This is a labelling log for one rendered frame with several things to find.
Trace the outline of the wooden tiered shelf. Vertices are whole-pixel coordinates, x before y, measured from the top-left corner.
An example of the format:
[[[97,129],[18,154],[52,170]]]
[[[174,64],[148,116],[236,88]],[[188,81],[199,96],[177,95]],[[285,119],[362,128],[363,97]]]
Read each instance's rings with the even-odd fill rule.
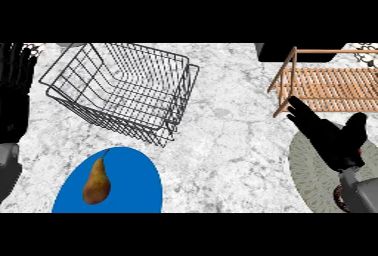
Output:
[[[360,54],[378,50],[315,50],[292,47],[267,91],[276,90],[278,110],[288,111],[295,96],[315,112],[378,112],[378,68],[297,67],[300,54]]]

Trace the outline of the grey round placemat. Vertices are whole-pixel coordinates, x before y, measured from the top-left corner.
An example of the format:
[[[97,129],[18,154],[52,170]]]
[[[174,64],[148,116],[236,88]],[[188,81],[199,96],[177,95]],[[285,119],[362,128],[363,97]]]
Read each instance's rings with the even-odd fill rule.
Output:
[[[359,181],[378,178],[378,145],[371,141],[362,146],[362,159],[365,165],[356,172]],[[288,163],[295,188],[310,210],[315,213],[343,213],[334,200],[338,173],[328,167],[301,132],[294,135],[289,145]]]

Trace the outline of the blue oval plate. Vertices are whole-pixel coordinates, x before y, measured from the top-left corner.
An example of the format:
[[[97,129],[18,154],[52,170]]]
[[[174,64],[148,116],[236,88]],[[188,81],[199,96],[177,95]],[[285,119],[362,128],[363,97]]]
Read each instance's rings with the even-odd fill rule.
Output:
[[[111,182],[108,198],[97,204],[83,200],[83,188],[95,161],[103,158]],[[61,187],[53,213],[159,213],[162,184],[149,157],[130,147],[108,148],[75,167]]]

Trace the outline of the brown pear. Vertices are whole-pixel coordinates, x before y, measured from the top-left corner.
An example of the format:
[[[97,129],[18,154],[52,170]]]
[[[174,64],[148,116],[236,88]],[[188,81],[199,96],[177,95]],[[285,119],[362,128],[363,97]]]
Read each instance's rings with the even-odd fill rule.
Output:
[[[83,187],[83,200],[89,205],[105,201],[111,192],[111,181],[106,175],[105,160],[99,158],[89,174],[89,179]]]

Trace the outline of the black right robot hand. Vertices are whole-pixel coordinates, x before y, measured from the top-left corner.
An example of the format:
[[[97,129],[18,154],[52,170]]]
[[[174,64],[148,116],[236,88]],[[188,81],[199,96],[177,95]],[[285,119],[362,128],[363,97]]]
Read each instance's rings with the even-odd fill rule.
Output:
[[[366,114],[354,113],[344,127],[338,128],[328,119],[316,115],[295,96],[289,97],[288,111],[286,117],[310,140],[328,167],[337,172],[362,167],[365,162],[360,148],[368,140]]]

